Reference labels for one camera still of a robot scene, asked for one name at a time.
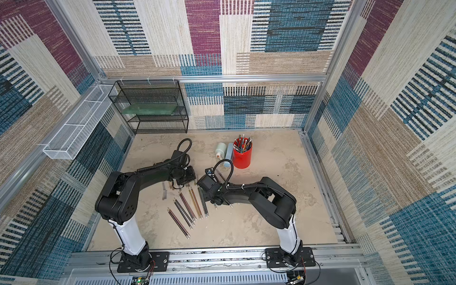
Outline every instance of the wire mesh rack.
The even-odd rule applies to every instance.
[[[73,160],[111,105],[108,95],[117,94],[111,85],[98,85],[84,99],[60,130],[44,147],[51,159]]]
[[[110,95],[109,99],[135,134],[187,132],[188,115],[178,81],[124,80],[117,81],[113,89],[117,94]],[[142,106],[158,110],[139,111]],[[169,109],[161,113],[161,106]],[[138,107],[139,114],[131,114],[134,113],[131,107]]]

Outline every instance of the red pencil cup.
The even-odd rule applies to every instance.
[[[234,141],[235,145],[239,145],[240,139],[236,139]],[[240,153],[236,149],[233,149],[233,164],[236,168],[243,169],[247,168],[250,165],[250,160],[252,159],[252,148],[253,144],[251,145],[250,149]]]

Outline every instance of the white wire basket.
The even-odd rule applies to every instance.
[[[51,159],[73,160],[117,95],[112,85],[98,85],[49,141],[43,152]]]

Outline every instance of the beige table surface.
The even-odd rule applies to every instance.
[[[303,244],[335,244],[336,236],[328,213],[318,190],[312,169],[296,130],[257,130],[245,132],[253,138],[252,162],[246,169],[234,169],[232,183],[253,183],[268,176],[297,200],[296,227]],[[170,158],[173,150],[184,138],[190,138],[193,146],[188,152],[191,165],[198,177],[204,169],[217,162],[215,148],[218,142],[234,141],[238,132],[193,132],[188,134],[136,135],[122,167],[123,172],[134,171]],[[187,147],[182,144],[181,150]],[[228,168],[218,169],[228,176]],[[176,209],[173,198],[178,190],[171,190],[168,182],[167,199],[162,200],[162,183],[157,183],[140,192],[136,220],[142,236],[151,249],[201,248],[228,246],[278,245],[276,229],[249,204],[234,204],[215,207],[207,202],[209,218],[199,219],[187,239],[167,212],[173,210],[185,224]],[[183,194],[193,208],[185,187]],[[113,229],[105,220],[100,220],[89,250],[110,250],[120,246]]]

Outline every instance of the striped fabric wall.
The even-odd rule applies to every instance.
[[[0,185],[94,82],[44,0],[0,0]]]
[[[0,185],[94,82],[43,0],[0,0]],[[110,109],[73,161],[46,158],[0,214],[0,283],[55,284],[131,140]]]
[[[179,76],[198,69],[210,75],[323,73],[351,5],[351,0],[61,2],[108,77]]]
[[[61,3],[104,74],[119,78],[324,73],[351,0]],[[315,92],[298,90],[316,85],[185,84],[189,128],[301,127]]]
[[[81,251],[132,137],[111,106],[73,161],[46,158],[0,217],[2,284],[56,284]]]
[[[181,83],[189,129],[301,128],[320,82]]]
[[[309,137],[377,284],[456,284],[456,2],[368,0]]]

